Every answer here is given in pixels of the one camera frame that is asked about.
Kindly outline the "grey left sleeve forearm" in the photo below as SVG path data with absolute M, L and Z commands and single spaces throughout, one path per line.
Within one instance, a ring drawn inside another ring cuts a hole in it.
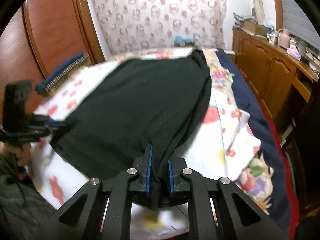
M 1 157 L 1 239 L 29 239 L 55 209 Z

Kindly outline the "person's left hand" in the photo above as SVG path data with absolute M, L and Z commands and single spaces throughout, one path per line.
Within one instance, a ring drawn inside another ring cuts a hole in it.
M 17 165 L 24 167 L 31 162 L 31 144 L 22 144 L 22 146 L 12 146 L 7 142 L 1 142 L 1 155 L 15 157 Z

